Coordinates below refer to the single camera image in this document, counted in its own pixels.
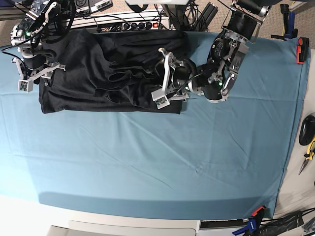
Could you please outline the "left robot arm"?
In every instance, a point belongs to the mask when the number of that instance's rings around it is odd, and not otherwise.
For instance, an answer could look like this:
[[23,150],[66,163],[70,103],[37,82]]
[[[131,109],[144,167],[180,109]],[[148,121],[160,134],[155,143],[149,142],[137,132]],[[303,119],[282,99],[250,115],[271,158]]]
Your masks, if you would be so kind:
[[197,67],[190,59],[182,60],[179,66],[189,77],[172,85],[167,99],[184,100],[194,93],[211,103],[226,101],[248,52],[247,43],[256,41],[271,7],[267,0],[234,0],[229,8],[231,18],[213,41],[206,63]]

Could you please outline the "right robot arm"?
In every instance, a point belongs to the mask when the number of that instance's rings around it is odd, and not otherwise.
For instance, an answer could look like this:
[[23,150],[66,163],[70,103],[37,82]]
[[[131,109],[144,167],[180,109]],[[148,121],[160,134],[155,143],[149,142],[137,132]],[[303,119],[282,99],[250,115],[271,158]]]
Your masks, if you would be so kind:
[[52,85],[55,70],[65,70],[56,61],[56,52],[44,49],[43,43],[55,44],[69,33],[76,15],[73,0],[34,0],[29,11],[11,32],[11,44],[20,56],[14,56],[20,79],[18,91],[30,92],[33,85],[44,81]]

